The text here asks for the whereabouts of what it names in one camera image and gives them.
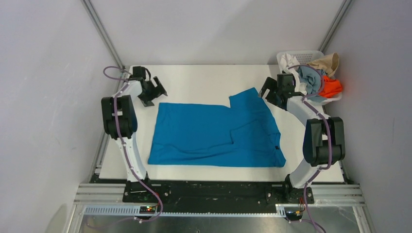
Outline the bright blue t-shirt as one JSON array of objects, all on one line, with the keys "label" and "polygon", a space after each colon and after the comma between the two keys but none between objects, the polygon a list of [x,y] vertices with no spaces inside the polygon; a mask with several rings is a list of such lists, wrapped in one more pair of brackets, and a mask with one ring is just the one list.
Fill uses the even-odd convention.
[{"label": "bright blue t-shirt", "polygon": [[149,164],[283,167],[281,133],[257,90],[229,101],[229,106],[161,103]]}]

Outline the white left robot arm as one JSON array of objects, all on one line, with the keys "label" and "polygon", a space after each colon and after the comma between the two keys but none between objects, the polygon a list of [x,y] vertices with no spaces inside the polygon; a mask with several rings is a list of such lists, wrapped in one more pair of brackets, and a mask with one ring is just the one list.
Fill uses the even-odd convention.
[{"label": "white left robot arm", "polygon": [[122,81],[119,91],[110,97],[101,99],[103,127],[107,135],[115,140],[120,149],[127,172],[127,181],[136,183],[146,179],[147,169],[144,167],[137,146],[138,120],[134,109],[134,100],[139,99],[144,107],[152,107],[153,100],[167,91],[157,76],[152,76],[149,69],[134,66],[132,71],[114,67],[124,72],[127,77],[114,78],[107,75],[108,66],[103,74],[113,80]]}]

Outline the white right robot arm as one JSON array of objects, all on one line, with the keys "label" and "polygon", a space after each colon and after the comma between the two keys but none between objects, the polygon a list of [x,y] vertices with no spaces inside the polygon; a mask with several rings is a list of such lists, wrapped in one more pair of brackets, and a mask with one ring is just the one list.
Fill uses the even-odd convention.
[{"label": "white right robot arm", "polygon": [[302,196],[301,188],[309,186],[316,176],[345,158],[344,124],[340,117],[321,113],[301,92],[295,91],[292,74],[266,78],[259,97],[294,115],[304,126],[303,160],[287,176],[289,184],[282,189],[285,201],[293,203]]}]

